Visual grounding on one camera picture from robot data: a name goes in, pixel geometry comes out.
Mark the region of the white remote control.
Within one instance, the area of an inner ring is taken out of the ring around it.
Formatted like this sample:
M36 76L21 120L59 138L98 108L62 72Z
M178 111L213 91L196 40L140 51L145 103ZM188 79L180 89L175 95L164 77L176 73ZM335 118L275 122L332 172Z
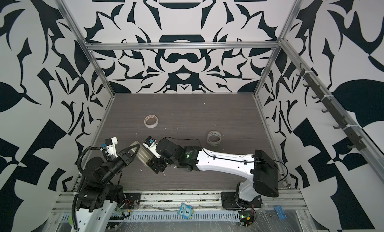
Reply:
M133 142L130 147L133 147L131 149L132 153L138 150L135 159L138 159L144 166L148 167L147 163L154 157L154 155L138 141Z

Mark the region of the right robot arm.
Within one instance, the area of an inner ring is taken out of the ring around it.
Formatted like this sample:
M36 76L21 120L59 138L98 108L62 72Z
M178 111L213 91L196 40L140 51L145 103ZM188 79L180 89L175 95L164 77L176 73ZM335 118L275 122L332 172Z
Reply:
M168 166L176 166L185 171L215 171L232 174L245 179L237 188L237 198L252 202L262 195L270 198L279 196L279 170L277 161L264 151L253 154L233 155L210 151L199 146L181 147L170 137L157 142L148 137L144 147L153 155L147 161L155 173L163 172Z

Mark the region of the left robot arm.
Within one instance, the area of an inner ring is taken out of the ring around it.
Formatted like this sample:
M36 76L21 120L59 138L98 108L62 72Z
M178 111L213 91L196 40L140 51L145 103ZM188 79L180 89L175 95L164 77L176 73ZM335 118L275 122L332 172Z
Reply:
M110 220L114 223L124 221L131 215L130 212L120 211L125 200L123 186L113 184L111 179L134 161L140 145L121 150L113 160L91 158L83 168L82 162L87 152L100 149L87 147L77 160L82 179L71 208L73 232L104 232Z

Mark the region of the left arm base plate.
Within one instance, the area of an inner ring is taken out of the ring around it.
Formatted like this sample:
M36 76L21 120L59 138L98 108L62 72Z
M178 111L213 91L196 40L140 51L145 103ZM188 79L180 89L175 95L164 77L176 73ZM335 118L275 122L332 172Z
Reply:
M141 193L124 193L123 203L120 206L122 210L134 210L141 204Z

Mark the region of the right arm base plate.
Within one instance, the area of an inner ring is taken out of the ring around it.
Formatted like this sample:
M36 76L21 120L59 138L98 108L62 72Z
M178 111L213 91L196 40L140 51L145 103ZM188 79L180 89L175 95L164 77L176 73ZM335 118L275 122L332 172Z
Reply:
M228 211L246 210L248 208L261 208L262 198L257 196L252 202L247 202L238 198L236 192L221 192L222 207Z

